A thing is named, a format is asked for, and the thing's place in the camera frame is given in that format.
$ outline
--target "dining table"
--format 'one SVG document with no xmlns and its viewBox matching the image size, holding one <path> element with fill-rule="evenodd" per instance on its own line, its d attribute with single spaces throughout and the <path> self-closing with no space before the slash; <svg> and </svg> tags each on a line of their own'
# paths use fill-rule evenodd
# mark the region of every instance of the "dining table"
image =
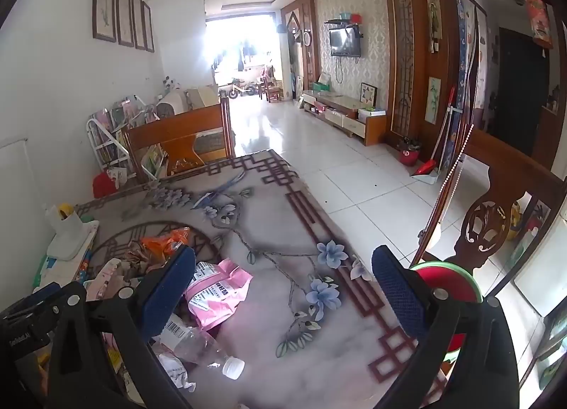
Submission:
<svg viewBox="0 0 567 409">
<path fill-rule="evenodd" d="M 130 242 L 189 228 L 197 261 L 230 258 L 252 275 L 216 331 L 245 361 L 237 380 L 195 367 L 195 409 L 373 408 L 412 356 L 373 276 L 301 177 L 272 150 L 208 163 L 77 206 L 100 222 L 92 279 Z M 437 400 L 440 371 L 424 403 Z"/>
</svg>

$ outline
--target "dark door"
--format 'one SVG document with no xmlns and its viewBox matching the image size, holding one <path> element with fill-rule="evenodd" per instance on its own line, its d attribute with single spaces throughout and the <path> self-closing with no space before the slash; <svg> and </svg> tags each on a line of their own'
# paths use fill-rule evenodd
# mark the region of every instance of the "dark door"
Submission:
<svg viewBox="0 0 567 409">
<path fill-rule="evenodd" d="M 494 137 L 531 157 L 541 106 L 547 100 L 549 59 L 531 36 L 500 29 L 500 78 Z"/>
</svg>

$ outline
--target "blue gripper pad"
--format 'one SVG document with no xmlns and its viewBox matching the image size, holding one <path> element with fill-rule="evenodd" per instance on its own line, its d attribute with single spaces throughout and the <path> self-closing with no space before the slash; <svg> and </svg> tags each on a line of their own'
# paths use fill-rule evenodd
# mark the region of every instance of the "blue gripper pad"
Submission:
<svg viewBox="0 0 567 409">
<path fill-rule="evenodd" d="M 194 250 L 184 246 L 181 254 L 170 260 L 165 267 L 165 275 L 141 307 L 138 330 L 144 341 L 161 334 L 183 292 L 189 286 L 195 274 Z"/>
<path fill-rule="evenodd" d="M 422 339 L 427 335 L 425 310 L 402 274 L 404 268 L 387 246 L 372 254 L 372 272 L 382 288 L 402 329 L 409 337 Z"/>
</svg>

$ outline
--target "tv screen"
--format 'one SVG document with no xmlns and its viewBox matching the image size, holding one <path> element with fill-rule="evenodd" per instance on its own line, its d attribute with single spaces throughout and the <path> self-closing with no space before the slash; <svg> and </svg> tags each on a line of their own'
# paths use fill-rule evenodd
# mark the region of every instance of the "tv screen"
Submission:
<svg viewBox="0 0 567 409">
<path fill-rule="evenodd" d="M 358 29 L 334 28 L 329 30 L 331 56 L 360 57 L 360 37 Z"/>
</svg>

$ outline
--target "pink snack bag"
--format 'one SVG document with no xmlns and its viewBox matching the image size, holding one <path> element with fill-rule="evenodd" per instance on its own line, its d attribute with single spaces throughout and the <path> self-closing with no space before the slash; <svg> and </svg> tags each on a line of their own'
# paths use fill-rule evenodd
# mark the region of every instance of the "pink snack bag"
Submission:
<svg viewBox="0 0 567 409">
<path fill-rule="evenodd" d="M 184 294 L 199 327 L 208 331 L 233 315 L 246 298 L 251 279 L 230 259 L 219 265 L 199 262 Z"/>
</svg>

